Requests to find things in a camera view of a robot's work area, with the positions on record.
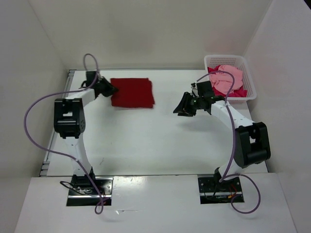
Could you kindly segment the dark red t-shirt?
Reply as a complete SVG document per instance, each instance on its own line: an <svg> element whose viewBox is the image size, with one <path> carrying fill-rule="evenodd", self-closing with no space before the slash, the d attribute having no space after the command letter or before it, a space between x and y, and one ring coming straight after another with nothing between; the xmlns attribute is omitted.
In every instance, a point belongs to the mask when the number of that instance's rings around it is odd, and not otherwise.
<svg viewBox="0 0 311 233"><path fill-rule="evenodd" d="M148 78L111 78L110 81L118 89L111 97L112 106L153 108L155 104L153 84Z"/></svg>

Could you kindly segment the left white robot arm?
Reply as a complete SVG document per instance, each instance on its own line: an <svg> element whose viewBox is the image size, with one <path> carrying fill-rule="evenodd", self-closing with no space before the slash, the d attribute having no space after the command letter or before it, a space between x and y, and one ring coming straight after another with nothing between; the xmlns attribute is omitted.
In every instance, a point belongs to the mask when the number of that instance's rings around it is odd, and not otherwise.
<svg viewBox="0 0 311 233"><path fill-rule="evenodd" d="M84 145L83 134L86 129L84 107L99 95L110 97L118 91L97 71L87 71L79 92L54 101L53 126L64 140L69 158L72 160L73 177L71 185L80 188L86 194L96 191L97 182Z"/></svg>

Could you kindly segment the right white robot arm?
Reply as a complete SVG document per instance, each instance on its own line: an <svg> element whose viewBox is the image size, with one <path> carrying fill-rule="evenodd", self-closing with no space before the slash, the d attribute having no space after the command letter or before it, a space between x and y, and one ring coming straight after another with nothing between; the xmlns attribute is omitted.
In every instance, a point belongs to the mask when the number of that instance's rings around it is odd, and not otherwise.
<svg viewBox="0 0 311 233"><path fill-rule="evenodd" d="M233 146L226 165L214 172L213 185L219 191L230 186L230 180L237 177L250 165L260 164L271 157L267 126L254 122L240 114L223 96L215 95L211 82L192 83L192 92L185 92L173 113L193 117L198 110L208 112L232 130Z"/></svg>

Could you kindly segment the white plastic basket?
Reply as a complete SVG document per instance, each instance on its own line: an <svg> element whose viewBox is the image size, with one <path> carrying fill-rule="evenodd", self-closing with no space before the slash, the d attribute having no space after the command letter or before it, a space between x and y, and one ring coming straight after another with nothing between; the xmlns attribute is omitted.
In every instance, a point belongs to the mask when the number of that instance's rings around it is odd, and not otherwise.
<svg viewBox="0 0 311 233"><path fill-rule="evenodd" d="M205 69L215 68L218 65L230 65L243 71L243 89L247 91L246 97L229 97L229 101L242 102L254 100L257 97L256 89L252 80L247 61L244 57L238 55L213 54L204 57Z"/></svg>

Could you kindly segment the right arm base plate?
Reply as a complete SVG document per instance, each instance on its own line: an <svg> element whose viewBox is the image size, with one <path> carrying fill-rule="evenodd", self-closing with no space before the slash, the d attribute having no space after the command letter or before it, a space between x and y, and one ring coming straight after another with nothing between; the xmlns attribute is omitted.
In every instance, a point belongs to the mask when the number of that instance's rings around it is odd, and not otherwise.
<svg viewBox="0 0 311 233"><path fill-rule="evenodd" d="M232 180L219 183L213 175L198 176L198 186L201 204L222 204L244 202L240 179L235 177Z"/></svg>

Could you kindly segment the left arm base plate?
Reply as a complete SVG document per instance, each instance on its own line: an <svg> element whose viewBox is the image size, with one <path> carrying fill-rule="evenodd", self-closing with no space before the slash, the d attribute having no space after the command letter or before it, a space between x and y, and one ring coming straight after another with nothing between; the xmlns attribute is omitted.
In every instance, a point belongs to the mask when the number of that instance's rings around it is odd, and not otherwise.
<svg viewBox="0 0 311 233"><path fill-rule="evenodd" d="M98 178L94 180L104 200L104 206L112 204L112 177ZM91 183L77 184L73 182L60 181L60 184L69 190L66 206L96 206L100 197Z"/></svg>

